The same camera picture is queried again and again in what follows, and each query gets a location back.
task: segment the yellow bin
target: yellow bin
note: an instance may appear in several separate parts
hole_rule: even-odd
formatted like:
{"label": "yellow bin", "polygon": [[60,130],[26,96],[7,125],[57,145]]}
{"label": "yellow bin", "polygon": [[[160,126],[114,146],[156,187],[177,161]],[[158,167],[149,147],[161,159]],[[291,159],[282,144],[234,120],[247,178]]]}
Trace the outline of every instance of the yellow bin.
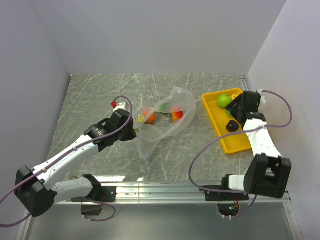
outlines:
{"label": "yellow bin", "polygon": [[[228,117],[226,114],[226,110],[218,106],[217,98],[221,94],[239,95],[241,93],[242,90],[240,88],[232,88],[223,91],[210,92],[202,95],[203,106],[218,137],[229,133],[229,131],[226,129],[226,126],[230,120],[235,119]],[[220,140],[220,144],[225,154],[234,154],[251,149],[250,141],[246,134],[227,136]]]}

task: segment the white wall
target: white wall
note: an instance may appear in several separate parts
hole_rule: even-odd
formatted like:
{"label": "white wall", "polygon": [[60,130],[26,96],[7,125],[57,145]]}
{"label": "white wall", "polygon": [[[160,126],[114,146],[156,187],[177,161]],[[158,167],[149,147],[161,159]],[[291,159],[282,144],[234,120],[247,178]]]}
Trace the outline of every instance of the white wall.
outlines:
{"label": "white wall", "polygon": [[247,74],[286,0],[29,0],[71,74]]}
{"label": "white wall", "polygon": [[[0,196],[16,172],[47,159],[69,84],[57,51],[27,0],[0,1]],[[0,205],[0,222],[21,219],[14,194]],[[2,240],[18,227],[0,228]]]}
{"label": "white wall", "polygon": [[[320,239],[320,1],[288,0],[248,78],[252,90],[268,89],[289,100],[293,122],[272,130],[276,145],[292,161],[289,193],[306,240]],[[283,104],[271,99],[269,123],[285,122]]]}

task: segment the tabletop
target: tabletop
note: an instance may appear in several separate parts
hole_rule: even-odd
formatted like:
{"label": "tabletop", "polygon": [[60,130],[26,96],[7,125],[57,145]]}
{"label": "tabletop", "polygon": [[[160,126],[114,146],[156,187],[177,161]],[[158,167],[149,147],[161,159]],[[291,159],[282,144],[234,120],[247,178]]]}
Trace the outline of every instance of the tabletop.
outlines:
{"label": "tabletop", "polygon": [[[110,117],[111,101],[125,95],[133,109],[155,105],[173,87],[191,91],[196,113],[190,125],[176,136],[163,139],[148,157],[139,157],[133,141],[116,142],[71,170],[63,180],[92,174],[101,182],[188,181],[188,169],[196,154],[216,138],[203,107],[202,94],[240,88],[236,74],[87,74],[72,75],[53,136],[48,158],[74,143],[91,125]],[[251,150],[224,154],[219,143],[198,159],[196,181],[221,181],[225,174],[243,174],[253,160]]]}

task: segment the purple cable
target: purple cable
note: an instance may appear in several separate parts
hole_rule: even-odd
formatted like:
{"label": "purple cable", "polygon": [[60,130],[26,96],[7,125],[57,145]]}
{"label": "purple cable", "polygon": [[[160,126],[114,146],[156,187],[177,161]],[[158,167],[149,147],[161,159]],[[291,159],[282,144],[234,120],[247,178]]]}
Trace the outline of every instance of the purple cable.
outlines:
{"label": "purple cable", "polygon": [[[95,142],[95,141],[108,138],[108,137],[110,137],[110,136],[112,136],[112,135],[120,132],[124,127],[126,127],[126,126],[128,125],[128,123],[130,122],[131,118],[132,118],[133,106],[132,106],[132,103],[131,103],[130,99],[127,98],[126,96],[123,96],[123,95],[117,96],[117,97],[114,99],[114,101],[118,100],[119,98],[124,98],[124,99],[126,99],[127,102],[129,103],[129,106],[130,106],[130,114],[129,114],[129,117],[128,117],[128,119],[125,121],[125,123],[124,123],[121,127],[119,127],[117,130],[115,130],[115,131],[113,131],[113,132],[111,132],[111,133],[109,133],[109,134],[107,134],[107,135],[105,135],[105,136],[96,137],[96,138],[94,138],[94,139],[88,140],[88,141],[86,141],[86,142],[83,142],[83,143],[77,145],[75,148],[71,148],[70,150],[68,150],[68,151],[66,151],[64,154],[62,154],[60,157],[58,157],[58,158],[57,158],[55,161],[53,161],[51,164],[49,164],[49,165],[46,167],[46,170],[50,169],[52,166],[54,166],[56,163],[60,162],[63,158],[65,158],[66,156],[68,156],[70,153],[76,151],[78,148],[81,148],[81,147],[83,147],[83,146],[85,146],[85,145],[87,145],[87,144],[93,143],[93,142]],[[4,201],[11,193],[13,193],[16,189],[20,188],[23,184],[29,182],[31,179],[39,176],[39,175],[42,174],[43,172],[44,172],[44,170],[42,169],[42,170],[34,173],[32,176],[26,178],[25,180],[23,180],[23,181],[20,182],[19,184],[17,184],[14,188],[12,188],[10,191],[8,191],[8,192],[4,195],[3,198],[1,198],[1,200],[0,200],[0,205],[1,205],[1,204],[3,203],[3,201]],[[101,219],[101,220],[99,220],[99,221],[98,221],[98,220],[95,220],[95,222],[107,221],[107,220],[111,219],[111,218],[116,214],[116,209],[115,209],[114,206],[111,206],[111,204],[108,204],[108,203],[106,203],[106,202],[99,202],[99,201],[94,201],[94,202],[97,203],[97,204],[107,205],[107,206],[109,206],[109,207],[112,207],[113,210],[114,210],[114,213],[112,214],[111,217],[108,217],[108,218],[106,218],[106,219]],[[25,216],[23,219],[21,219],[21,220],[19,220],[19,221],[17,221],[17,222],[11,223],[11,224],[2,224],[2,223],[0,223],[0,228],[11,228],[11,227],[14,227],[14,226],[16,226],[16,225],[19,225],[20,223],[22,223],[22,222],[25,221],[26,219],[28,219],[30,216],[31,216],[30,213],[28,213],[28,215]]]}
{"label": "purple cable", "polygon": [[[265,127],[270,127],[270,128],[285,128],[287,127],[291,122],[292,122],[292,118],[293,118],[293,113],[292,113],[292,109],[291,109],[291,106],[289,104],[289,102],[282,96],[280,96],[279,94],[273,92],[273,91],[268,91],[268,90],[263,90],[262,92],[264,93],[268,93],[268,94],[272,94],[272,95],[275,95],[277,97],[279,97],[280,99],[282,99],[284,101],[284,103],[287,105],[288,109],[289,109],[289,113],[290,113],[290,118],[289,118],[289,121],[284,124],[284,125],[271,125],[271,124],[267,124]],[[264,128],[263,126],[259,126],[255,129],[252,129],[252,130],[246,130],[246,131],[237,131],[237,132],[230,132],[230,133],[227,133],[225,135],[222,135],[218,138],[216,138],[215,140],[213,140],[212,142],[210,142],[204,149],[202,149],[196,156],[195,158],[192,160],[191,164],[190,164],[190,167],[189,167],[189,180],[190,182],[196,186],[197,188],[201,189],[201,190],[204,190],[204,191],[207,191],[207,192],[213,192],[213,193],[231,193],[231,194],[244,194],[244,192],[241,192],[241,191],[234,191],[234,190],[217,190],[217,189],[211,189],[211,188],[206,188],[206,187],[202,187],[200,185],[198,185],[193,179],[192,179],[192,176],[191,176],[191,173],[192,173],[192,168],[196,162],[196,160],[200,157],[200,155],[205,151],[207,150],[211,145],[215,144],[217,141],[221,140],[221,139],[224,139],[226,137],[229,137],[229,136],[234,136],[234,135],[238,135],[238,134],[248,134],[248,133],[252,133],[252,132],[255,132],[255,131],[258,131],[260,129]],[[240,217],[242,216],[243,214],[245,214],[246,212],[248,212],[251,207],[253,206],[253,204],[255,203],[257,199],[257,196],[254,197],[254,199],[252,200],[251,204],[249,205],[249,207],[243,211],[241,214],[237,215],[237,216],[233,216],[231,218],[237,218],[237,217]]]}

